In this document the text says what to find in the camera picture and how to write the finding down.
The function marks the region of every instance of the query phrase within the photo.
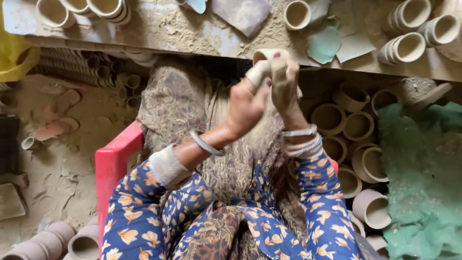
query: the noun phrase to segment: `bangle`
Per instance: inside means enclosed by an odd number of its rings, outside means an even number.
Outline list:
[[[315,124],[309,124],[309,128],[297,131],[283,131],[283,137],[293,137],[293,136],[309,136],[317,132],[317,126]]]
[[[213,148],[212,146],[206,144],[204,140],[199,136],[199,134],[203,134],[204,132],[200,130],[191,130],[189,134],[193,138],[193,140],[200,146],[202,149],[207,151],[208,153],[214,155],[214,156],[224,156],[225,152],[224,151],[218,151],[217,149]]]

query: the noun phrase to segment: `wooden board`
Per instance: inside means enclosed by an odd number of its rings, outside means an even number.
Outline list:
[[[21,35],[234,58],[251,58],[253,52],[260,48],[285,48],[302,65],[462,82],[462,64],[442,57],[433,48],[427,49],[417,61],[398,66],[379,63],[378,50],[343,64],[336,59],[325,65],[318,64],[305,52],[313,29],[288,31],[284,26],[282,13],[291,0],[268,0],[272,5],[271,13],[254,39],[247,39],[214,15],[210,8],[211,1],[202,15],[179,7],[174,0],[128,1],[133,10],[133,18],[126,26],[116,27],[102,19],[89,20],[86,17],[78,17],[78,26],[62,30],[47,27],[37,19],[36,0],[4,0],[5,29]],[[332,0],[333,5],[341,5],[342,2],[343,0]],[[401,2],[353,0],[355,18],[365,25],[364,30],[378,49],[390,40],[380,29],[384,17]]]

